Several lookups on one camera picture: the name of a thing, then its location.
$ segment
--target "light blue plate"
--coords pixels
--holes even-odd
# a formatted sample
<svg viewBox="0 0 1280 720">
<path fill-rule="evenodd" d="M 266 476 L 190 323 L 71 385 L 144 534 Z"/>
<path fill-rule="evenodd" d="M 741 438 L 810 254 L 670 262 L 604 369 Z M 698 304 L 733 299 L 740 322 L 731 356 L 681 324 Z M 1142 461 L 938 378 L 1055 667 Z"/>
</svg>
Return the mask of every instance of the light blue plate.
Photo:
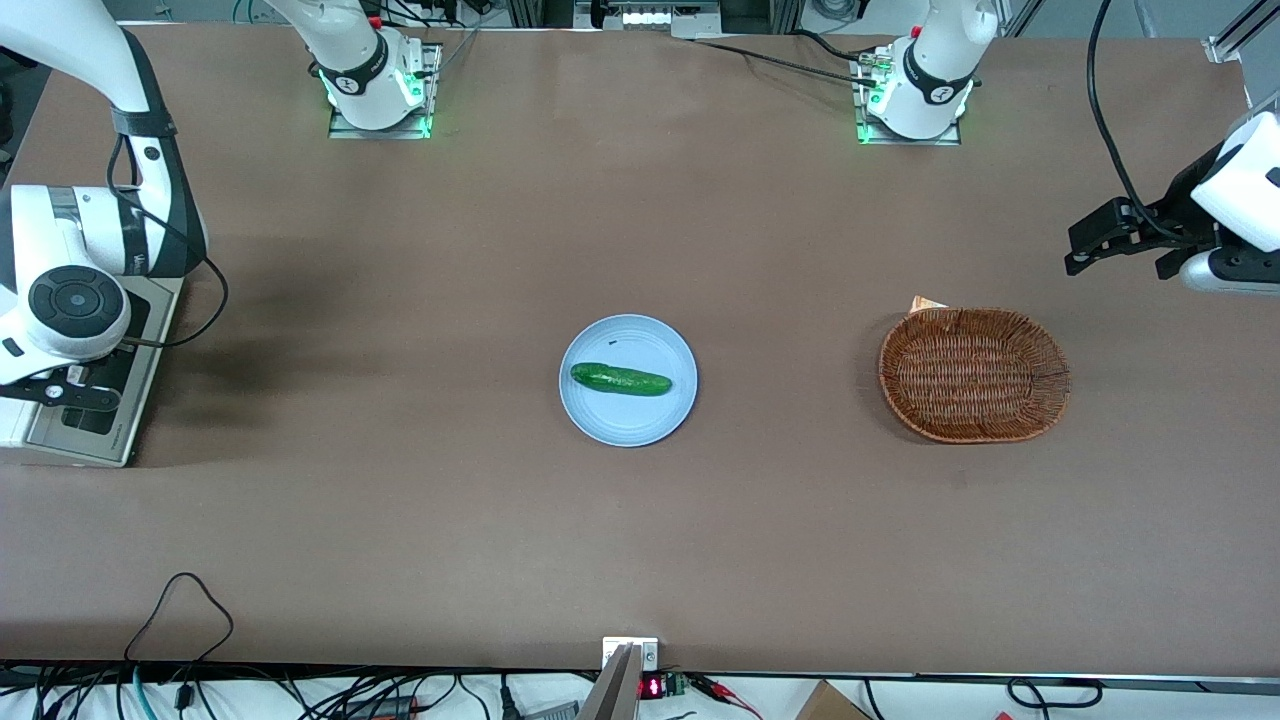
<svg viewBox="0 0 1280 720">
<path fill-rule="evenodd" d="M 658 397 L 588 389 L 570 375 L 579 363 L 604 363 L 671 378 Z M 579 333 L 561 363 L 561 402 L 573 424 L 616 447 L 640 447 L 669 436 L 685 421 L 698 396 L 698 365 L 685 338 L 662 320 L 614 315 Z"/>
</svg>

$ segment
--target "table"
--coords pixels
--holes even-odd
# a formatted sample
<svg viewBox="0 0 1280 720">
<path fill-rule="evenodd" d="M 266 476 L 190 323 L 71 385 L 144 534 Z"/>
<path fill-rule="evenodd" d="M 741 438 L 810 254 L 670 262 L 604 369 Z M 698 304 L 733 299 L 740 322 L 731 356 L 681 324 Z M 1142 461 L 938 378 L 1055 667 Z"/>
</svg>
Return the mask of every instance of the table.
<svg viewBox="0 0 1280 720">
<path fill-rule="evenodd" d="M 1119 192 L 1083 42 L 996 42 L 964 145 L 925 149 L 859 146 L 840 83 L 570 32 L 483 33 L 430 141 L 329 141 L 288 28 L 138 35 L 233 295 L 165 357 L 137 468 L 0 469 L 0 656 L 116 657 L 189 569 L 221 660 L 588 667 L 634 633 L 695 669 L 1280 673 L 1280 306 L 1153 255 L 1064 274 Z M 1148 201 L 1244 109 L 1190 41 L 1103 42 L 1100 76 Z M 100 183 L 110 132 L 55 77 L 15 178 Z M 876 356 L 915 293 L 1043 323 L 1062 421 L 905 430 Z M 703 380 L 630 451 L 554 382 L 625 311 Z M 164 618 L 143 657 L 220 630 L 192 588 Z"/>
</svg>

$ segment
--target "wicker basket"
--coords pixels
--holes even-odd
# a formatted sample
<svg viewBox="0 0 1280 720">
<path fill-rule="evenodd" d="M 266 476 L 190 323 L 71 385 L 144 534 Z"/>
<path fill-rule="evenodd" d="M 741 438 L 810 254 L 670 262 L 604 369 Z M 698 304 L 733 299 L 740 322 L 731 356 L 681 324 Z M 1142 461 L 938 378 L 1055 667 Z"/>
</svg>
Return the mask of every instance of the wicker basket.
<svg viewBox="0 0 1280 720">
<path fill-rule="evenodd" d="M 1071 373 L 1034 320 L 991 307 L 902 318 L 884 338 L 881 387 L 893 413 L 938 442 L 1016 442 L 1053 427 Z"/>
</svg>

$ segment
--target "cable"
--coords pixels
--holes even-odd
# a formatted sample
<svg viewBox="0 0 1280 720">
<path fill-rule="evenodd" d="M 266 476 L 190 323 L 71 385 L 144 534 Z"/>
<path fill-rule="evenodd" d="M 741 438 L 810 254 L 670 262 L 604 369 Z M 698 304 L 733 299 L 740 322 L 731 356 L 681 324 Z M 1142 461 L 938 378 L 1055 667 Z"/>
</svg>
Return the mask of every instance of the cable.
<svg viewBox="0 0 1280 720">
<path fill-rule="evenodd" d="M 138 666 L 133 666 L 133 692 L 138 696 L 138 705 L 142 706 L 142 714 L 147 716 L 147 720 L 160 720 L 156 717 L 156 711 L 151 710 L 151 702 L 147 701 L 147 693 L 142 692 L 142 674 Z"/>
<path fill-rule="evenodd" d="M 462 692 L 465 692 L 468 696 L 476 698 L 476 702 L 480 703 L 481 710 L 484 710 L 484 720 L 492 720 L 489 717 L 489 706 L 485 705 L 485 702 L 483 700 L 480 700 L 480 696 L 477 696 L 476 693 L 471 692 L 471 688 L 468 688 L 467 684 L 462 682 L 462 675 L 454 675 L 454 678 L 457 678 L 458 687 L 462 688 Z"/>
<path fill-rule="evenodd" d="M 374 9 L 379 10 L 381 13 L 387 13 L 388 15 L 392 15 L 392 17 L 396 17 L 396 18 L 404 18 L 407 20 L 420 22 L 422 24 L 444 23 L 444 24 L 449 24 L 449 26 L 462 26 L 462 23 L 460 23 L 457 20 L 449 20 L 449 19 L 445 19 L 445 18 L 424 18 L 422 15 L 419 15 L 417 13 L 413 13 L 413 12 L 407 12 L 407 13 L 406 12 L 401 12 L 401 10 L 394 9 L 394 8 L 389 8 L 388 5 L 385 5 L 383 3 L 379 3 L 378 0 L 360 0 L 360 4 L 361 4 L 361 6 L 370 5 Z M 399 0 L 397 0 L 397 4 L 401 8 L 404 8 L 404 10 L 408 10 L 408 6 L 406 6 Z"/>
<path fill-rule="evenodd" d="M 755 720 L 764 720 L 764 717 L 760 716 L 760 714 L 756 712 L 756 710 L 754 707 L 751 707 L 750 705 L 742 702 L 741 700 L 739 700 L 739 701 L 732 701 L 731 700 L 728 703 L 732 705 L 733 707 L 741 707 L 742 710 L 750 712 L 751 715 L 755 715 Z"/>
<path fill-rule="evenodd" d="M 1014 692 L 1015 687 L 1027 688 L 1032 691 L 1032 694 L 1036 696 L 1034 702 L 1018 697 L 1018 693 Z M 1009 683 L 1005 684 L 1005 692 L 1009 693 L 1009 700 L 1016 702 L 1018 705 L 1028 710 L 1039 710 L 1043 714 L 1044 720 L 1051 720 L 1048 716 L 1050 708 L 1084 710 L 1087 707 L 1093 707 L 1094 705 L 1102 702 L 1102 683 L 1093 682 L 1089 684 L 1089 687 L 1092 687 L 1097 694 L 1082 702 L 1047 702 L 1044 700 L 1044 696 L 1041 694 L 1039 688 L 1037 688 L 1036 684 L 1032 683 L 1029 678 L 1010 678 Z"/>
<path fill-rule="evenodd" d="M 741 47 L 731 47 L 728 45 L 719 45 L 718 42 L 707 42 L 707 41 L 703 41 L 703 40 L 691 40 L 690 42 L 692 42 L 694 45 L 701 45 L 704 47 L 714 47 L 717 50 L 727 50 L 730 53 L 737 53 L 739 55 L 744 55 L 746 58 L 755 58 L 756 60 L 764 60 L 765 63 L 773 63 L 774 65 L 782 65 L 783 68 L 791 68 L 792 70 L 800 70 L 803 73 L 810 73 L 810 74 L 815 74 L 815 76 L 820 76 L 820 77 L 828 77 L 828 78 L 832 78 L 832 79 L 838 79 L 838 81 L 844 81 L 844 82 L 851 82 L 854 85 L 863 85 L 863 86 L 867 86 L 867 87 L 874 87 L 876 86 L 876 81 L 873 81 L 870 78 L 854 77 L 854 76 L 847 76 L 847 74 L 841 74 L 841 73 L 833 73 L 831 70 L 823 70 L 823 69 L 819 69 L 819 68 L 810 68 L 809 65 L 801 65 L 800 63 L 792 63 L 791 60 L 782 60 L 782 59 L 778 59 L 778 58 L 771 58 L 768 55 L 762 55 L 762 54 L 755 53 L 753 50 L 744 50 Z"/>
<path fill-rule="evenodd" d="M 143 623 L 141 628 L 138 628 L 137 633 L 133 633 L 133 638 L 129 639 L 129 644 L 124 646 L 125 662 L 137 662 L 137 660 L 129 657 L 129 651 L 133 650 L 133 646 L 142 638 L 142 635 L 148 629 L 151 629 L 151 623 L 154 623 L 156 615 L 160 614 L 160 606 L 164 605 L 164 598 L 169 594 L 169 589 L 173 587 L 174 583 L 177 583 L 182 578 L 191 578 L 192 580 L 195 580 L 196 584 L 200 585 L 201 592 L 205 593 L 205 598 L 209 600 L 209 603 L 216 607 L 218 611 L 223 614 L 223 618 L 227 619 L 227 633 L 223 634 L 221 639 L 209 646 L 209 650 L 196 656 L 196 659 L 192 660 L 192 664 L 204 662 L 204 660 L 209 657 L 210 653 L 212 653 L 215 650 L 221 647 L 223 643 L 230 639 L 232 633 L 236 632 L 236 620 L 232 619 L 232 614 L 227 611 L 223 603 L 218 602 L 218 598 L 214 597 L 214 593 L 209 592 L 209 585 L 205 584 L 205 580 L 200 579 L 200 575 L 195 573 L 188 573 L 188 571 L 174 573 L 174 575 L 169 578 L 169 582 L 164 584 L 164 589 L 160 591 L 160 597 L 156 600 L 156 606 L 151 609 L 151 615 L 147 616 L 147 621 Z"/>
<path fill-rule="evenodd" d="M 876 47 L 877 47 L 876 45 L 872 45 L 870 47 L 863 47 L 861 50 L 854 50 L 852 53 L 842 53 L 838 49 L 836 49 L 835 45 L 827 42 L 826 37 L 818 35 L 817 32 L 810 32 L 808 29 L 804 29 L 803 27 L 799 27 L 799 28 L 791 31 L 791 35 L 799 35 L 800 37 L 808 37 L 809 40 L 812 40 L 812 41 L 817 42 L 819 46 L 822 46 L 822 49 L 826 50 L 827 53 L 829 53 L 829 54 L 840 58 L 841 60 L 849 60 L 851 63 L 856 63 L 859 60 L 859 58 L 861 58 L 861 55 L 864 53 L 873 53 L 876 50 Z"/>
<path fill-rule="evenodd" d="M 872 706 L 872 714 L 876 715 L 876 720 L 884 720 L 884 716 L 881 715 L 879 705 L 876 705 L 876 693 L 872 692 L 870 678 L 863 678 L 863 687 L 867 688 L 867 703 Z"/>
<path fill-rule="evenodd" d="M 218 720 L 218 716 L 214 715 L 212 706 L 209 705 L 209 698 L 205 697 L 205 685 L 200 684 L 200 678 L 196 678 L 196 694 L 200 696 L 200 705 L 205 706 L 205 712 L 209 714 L 209 720 Z"/>
<path fill-rule="evenodd" d="M 122 192 L 120 188 L 116 187 L 116 184 L 115 184 L 115 163 L 120 158 L 120 149 L 124 145 L 125 145 L 125 136 L 120 135 L 120 133 L 116 133 L 116 136 L 115 136 L 115 146 L 111 149 L 111 158 L 106 161 L 106 188 L 111 191 L 111 195 L 114 195 L 116 200 L 119 200 L 120 202 L 124 202 L 125 205 L 129 205 L 136 211 L 141 213 L 143 218 L 150 219 L 151 222 L 154 222 L 154 223 L 159 224 L 160 227 L 163 227 L 166 232 L 172 233 L 179 242 L 182 242 L 187 247 L 187 254 L 188 255 L 197 255 L 196 249 L 192 247 L 192 245 L 187 240 L 186 234 L 178 232 L 177 228 L 174 228 L 169 223 L 161 220 L 156 215 L 154 215 L 151 211 L 148 211 L 146 208 L 143 208 L 141 202 L 138 202 L 137 200 L 134 200 L 134 199 L 124 195 L 124 192 Z M 134 169 L 137 169 L 137 164 L 133 163 L 132 146 L 131 146 L 129 150 L 131 150 L 131 152 L 129 152 L 129 161 L 131 161 L 132 167 Z M 200 255 L 200 261 L 209 266 L 210 272 L 212 272 L 214 275 L 218 278 L 218 283 L 221 286 L 221 290 L 223 290 L 223 299 L 218 302 L 218 309 L 214 310 L 214 314 L 210 315 L 207 320 L 205 320 L 205 324 L 201 325 L 200 329 L 197 329 L 196 332 L 191 333 L 189 336 L 187 336 L 187 337 L 184 337 L 182 340 L 175 340 L 175 341 L 172 341 L 172 342 L 152 342 L 150 340 L 141 340 L 141 338 L 136 338 L 136 337 L 127 337 L 127 338 L 124 338 L 125 343 L 128 343 L 128 345 L 141 345 L 141 346 L 145 346 L 145 347 L 178 347 L 178 346 L 182 346 L 182 345 L 187 345 L 188 342 L 191 342 L 191 341 L 196 340 L 197 337 L 205 334 L 205 331 L 207 331 L 209 328 L 211 328 L 214 325 L 214 323 L 218 322 L 218 318 L 220 318 L 223 315 L 223 310 L 227 309 L 227 301 L 230 299 L 230 292 L 232 292 L 230 291 L 230 286 L 227 284 L 227 275 L 223 274 L 221 268 L 219 268 L 218 264 L 214 263 L 209 258 L 207 250 L 205 252 L 198 252 L 198 255 Z"/>
<path fill-rule="evenodd" d="M 1111 156 L 1111 164 L 1115 165 L 1116 174 L 1120 176 L 1120 184 L 1124 186 L 1125 195 L 1129 196 L 1129 202 L 1133 204 L 1134 213 L 1137 213 L 1139 218 L 1142 218 L 1160 234 L 1178 242 L 1187 242 L 1185 237 L 1157 223 L 1156 218 L 1151 214 L 1151 210 L 1142 204 L 1142 200 L 1138 197 L 1138 190 L 1134 188 L 1133 179 L 1129 178 L 1129 170 L 1125 169 L 1124 160 L 1120 159 L 1120 150 L 1116 147 L 1116 141 L 1111 137 L 1107 122 L 1102 118 L 1102 108 L 1098 106 L 1096 58 L 1098 53 L 1098 36 L 1102 33 L 1102 22 L 1107 19 L 1107 10 L 1110 8 L 1111 0 L 1102 0 L 1102 5 L 1098 8 L 1098 17 L 1093 20 L 1093 31 L 1089 32 L 1089 49 L 1084 64 L 1084 82 L 1089 96 L 1089 110 L 1093 111 L 1093 122 L 1098 126 L 1098 133 L 1102 136 L 1102 142 L 1107 146 L 1107 154 Z"/>
<path fill-rule="evenodd" d="M 431 77 L 431 76 L 443 74 L 444 73 L 444 68 L 448 68 L 449 63 L 452 63 L 453 59 L 457 58 L 460 53 L 462 53 L 462 49 L 466 47 L 467 45 L 470 45 L 475 40 L 476 33 L 480 32 L 480 26 L 483 26 L 485 22 L 486 22 L 485 18 L 481 17 L 480 22 L 477 22 L 475 24 L 475 27 L 471 28 L 471 32 L 468 32 L 467 36 L 462 38 L 462 42 L 460 42 L 458 46 L 454 47 L 452 53 L 449 53 L 449 56 L 445 58 L 443 63 L 440 63 L 440 67 L 436 68 L 436 70 L 433 72 L 433 73 L 425 73 L 424 77 Z"/>
<path fill-rule="evenodd" d="M 511 694 L 511 688 L 507 687 L 507 674 L 502 674 L 502 688 L 498 691 L 498 696 L 502 698 L 502 720 L 522 720 L 524 715 L 520 714 L 520 708 L 516 707 L 516 698 Z"/>
</svg>

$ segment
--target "cucumber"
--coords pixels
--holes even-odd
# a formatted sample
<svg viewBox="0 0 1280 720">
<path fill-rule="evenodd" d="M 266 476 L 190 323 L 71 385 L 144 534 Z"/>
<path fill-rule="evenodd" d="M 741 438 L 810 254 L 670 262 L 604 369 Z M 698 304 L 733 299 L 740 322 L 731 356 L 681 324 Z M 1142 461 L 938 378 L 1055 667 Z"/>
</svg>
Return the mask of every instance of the cucumber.
<svg viewBox="0 0 1280 720">
<path fill-rule="evenodd" d="M 671 379 L 643 370 L 612 368 L 604 363 L 579 363 L 568 370 L 580 384 L 596 392 L 658 397 L 671 389 Z"/>
</svg>

